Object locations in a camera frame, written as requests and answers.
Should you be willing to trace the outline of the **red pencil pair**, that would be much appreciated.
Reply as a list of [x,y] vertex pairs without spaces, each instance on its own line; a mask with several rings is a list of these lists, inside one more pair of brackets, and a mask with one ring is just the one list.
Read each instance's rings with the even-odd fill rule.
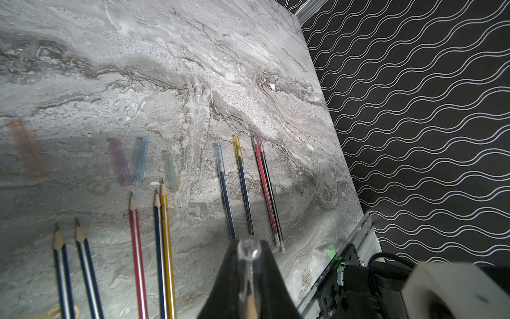
[[274,201],[274,195],[272,192],[272,186],[270,183],[270,178],[268,175],[268,169],[266,164],[266,159],[264,155],[264,149],[262,147],[262,143],[260,140],[260,135],[253,129],[250,129],[250,136],[252,140],[252,146],[254,149],[256,163],[258,166],[258,171],[260,174],[262,191],[264,194],[264,199],[266,201],[266,206],[268,210],[268,216],[270,219],[272,231],[274,234],[274,240],[276,246],[280,248],[282,253],[286,253],[285,243],[282,236],[281,225],[279,222],[278,212],[276,209],[276,204]]

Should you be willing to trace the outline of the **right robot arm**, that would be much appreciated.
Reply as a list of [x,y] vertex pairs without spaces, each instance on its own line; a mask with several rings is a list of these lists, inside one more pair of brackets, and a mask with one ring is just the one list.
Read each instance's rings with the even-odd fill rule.
[[417,265],[388,253],[362,263],[349,244],[313,297],[310,318],[508,318],[509,267]]

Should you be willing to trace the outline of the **clear magenta pencil cap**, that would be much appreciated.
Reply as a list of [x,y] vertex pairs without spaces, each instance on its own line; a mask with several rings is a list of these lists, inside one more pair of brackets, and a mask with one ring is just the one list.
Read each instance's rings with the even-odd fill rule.
[[128,167],[128,161],[124,153],[122,142],[119,139],[109,139],[110,151],[115,165],[118,181],[121,186],[128,186],[131,183],[131,174]]

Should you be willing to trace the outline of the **red pencil pink cap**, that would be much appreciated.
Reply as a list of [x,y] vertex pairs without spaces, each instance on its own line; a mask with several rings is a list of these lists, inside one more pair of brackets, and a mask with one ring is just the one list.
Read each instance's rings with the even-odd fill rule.
[[128,213],[130,218],[131,241],[134,258],[135,285],[137,289],[139,318],[147,319],[149,318],[149,314],[147,307],[141,235],[139,230],[139,215],[135,204],[134,194],[132,191],[130,192],[130,203]]

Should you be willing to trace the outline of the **clear light blue cap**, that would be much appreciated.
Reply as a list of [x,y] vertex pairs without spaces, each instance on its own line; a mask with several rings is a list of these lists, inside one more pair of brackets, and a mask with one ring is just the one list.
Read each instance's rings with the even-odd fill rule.
[[132,174],[132,183],[142,183],[146,171],[147,150],[149,141],[147,138],[140,138],[135,158],[135,168]]

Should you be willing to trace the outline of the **clear green pencil cap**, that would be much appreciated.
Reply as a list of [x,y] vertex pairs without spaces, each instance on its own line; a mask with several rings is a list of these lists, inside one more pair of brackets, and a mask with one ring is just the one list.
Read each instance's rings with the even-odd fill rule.
[[177,173],[171,154],[167,150],[161,151],[161,158],[165,165],[165,174],[167,180],[167,187],[170,192],[175,193],[179,188]]

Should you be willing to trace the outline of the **dark pencil yellow cap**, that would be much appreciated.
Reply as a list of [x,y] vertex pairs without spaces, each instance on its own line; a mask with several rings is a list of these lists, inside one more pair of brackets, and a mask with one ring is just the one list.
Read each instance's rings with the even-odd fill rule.
[[248,223],[248,232],[251,235],[254,235],[254,223],[252,219],[252,213],[251,213],[251,206],[248,196],[248,188],[247,188],[247,181],[245,177],[245,171],[244,171],[244,160],[241,162],[237,162],[239,167],[239,175],[240,175],[240,184],[241,184],[241,190],[243,193],[243,202],[244,202],[244,208],[246,211],[246,218]]

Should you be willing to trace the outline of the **blue pencil blue cap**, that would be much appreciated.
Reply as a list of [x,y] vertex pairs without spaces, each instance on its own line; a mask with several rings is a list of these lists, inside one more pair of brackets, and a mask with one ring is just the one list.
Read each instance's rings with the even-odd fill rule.
[[221,174],[221,176],[219,176],[219,179],[220,179],[221,192],[222,192],[222,197],[223,197],[223,202],[224,202],[224,208],[225,208],[226,215],[227,215],[228,230],[229,230],[231,239],[235,240],[236,239],[236,231],[235,231],[234,221],[232,218],[231,205],[230,205],[230,201],[229,201],[229,197],[228,197],[227,178],[226,178],[225,171],[224,171],[224,174]]

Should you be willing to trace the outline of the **clear yellow cap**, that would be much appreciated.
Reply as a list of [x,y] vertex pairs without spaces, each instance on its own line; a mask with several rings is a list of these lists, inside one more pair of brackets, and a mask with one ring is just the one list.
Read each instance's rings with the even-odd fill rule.
[[241,152],[239,137],[233,136],[232,137],[232,143],[233,143],[234,149],[235,149],[236,160],[237,160],[237,162],[241,162],[243,160],[243,155],[242,155],[242,152]]

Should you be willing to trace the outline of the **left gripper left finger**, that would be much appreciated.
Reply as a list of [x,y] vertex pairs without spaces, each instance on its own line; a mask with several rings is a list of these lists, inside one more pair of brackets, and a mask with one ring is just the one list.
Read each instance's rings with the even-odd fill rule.
[[212,291],[198,318],[240,318],[239,240],[231,241]]

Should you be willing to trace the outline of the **dark blue pencil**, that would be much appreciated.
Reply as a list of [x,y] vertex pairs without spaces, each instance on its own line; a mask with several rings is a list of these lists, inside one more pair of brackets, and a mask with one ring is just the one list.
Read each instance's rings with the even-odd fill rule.
[[167,316],[167,301],[166,301],[166,289],[165,289],[165,271],[163,265],[163,242],[162,242],[162,228],[160,222],[160,209],[161,203],[159,200],[158,192],[155,193],[154,197],[154,220],[155,220],[155,246],[158,258],[158,271],[159,271],[159,304],[160,304],[160,318],[168,318]]

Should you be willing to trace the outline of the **clear orange pencil cap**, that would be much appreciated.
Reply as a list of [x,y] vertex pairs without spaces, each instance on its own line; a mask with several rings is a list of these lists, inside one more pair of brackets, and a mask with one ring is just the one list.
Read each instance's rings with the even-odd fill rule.
[[29,126],[21,120],[9,122],[7,126],[13,138],[15,149],[23,162],[27,177],[31,180],[48,178],[49,173],[46,164],[41,158]]

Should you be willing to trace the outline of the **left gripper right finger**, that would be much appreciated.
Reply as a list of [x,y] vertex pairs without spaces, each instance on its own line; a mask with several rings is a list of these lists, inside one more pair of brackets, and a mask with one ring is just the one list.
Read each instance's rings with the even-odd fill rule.
[[257,240],[261,253],[256,261],[260,318],[301,318],[281,276],[269,244]]

